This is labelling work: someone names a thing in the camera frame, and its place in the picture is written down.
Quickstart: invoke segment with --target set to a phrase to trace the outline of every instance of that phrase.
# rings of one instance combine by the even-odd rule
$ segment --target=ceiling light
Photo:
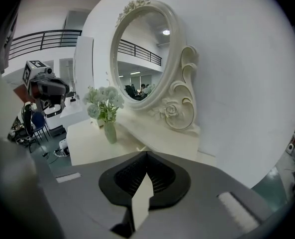
[[[169,35],[169,34],[170,34],[170,32],[169,32],[169,30],[168,30],[168,29],[166,29],[166,30],[164,30],[164,31],[163,31],[163,34],[164,34],[164,35]]]

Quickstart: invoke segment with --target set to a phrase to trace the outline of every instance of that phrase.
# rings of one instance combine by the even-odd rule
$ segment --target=black metal railing
[[[162,58],[160,56],[157,56],[153,52],[150,52],[147,49],[144,49],[134,43],[125,41],[123,39],[121,39],[119,42],[118,52],[141,58],[156,65],[162,66]]]
[[[38,50],[75,47],[81,33],[81,30],[61,29],[42,31],[15,38],[11,43],[9,60]]]

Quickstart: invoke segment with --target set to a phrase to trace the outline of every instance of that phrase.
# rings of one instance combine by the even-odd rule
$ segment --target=green vase
[[[104,122],[104,133],[109,143],[116,142],[116,131],[113,122]]]

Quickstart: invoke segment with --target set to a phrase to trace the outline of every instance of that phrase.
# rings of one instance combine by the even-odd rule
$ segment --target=oval mirror
[[[127,97],[141,101],[159,83],[168,57],[170,31],[157,11],[141,11],[126,27],[118,44],[116,79]]]

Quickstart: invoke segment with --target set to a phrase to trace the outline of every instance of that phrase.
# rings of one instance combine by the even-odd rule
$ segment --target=mirror frame
[[[155,89],[141,101],[132,99],[121,86],[118,68],[118,45],[127,26],[143,11],[162,14],[170,31],[169,54],[166,66]],[[114,86],[123,95],[125,106],[135,111],[146,110],[157,120],[162,119],[172,130],[195,129],[196,101],[192,87],[192,72],[197,68],[192,62],[197,52],[186,46],[181,23],[173,10],[156,0],[131,1],[119,14],[111,43],[110,70]]]

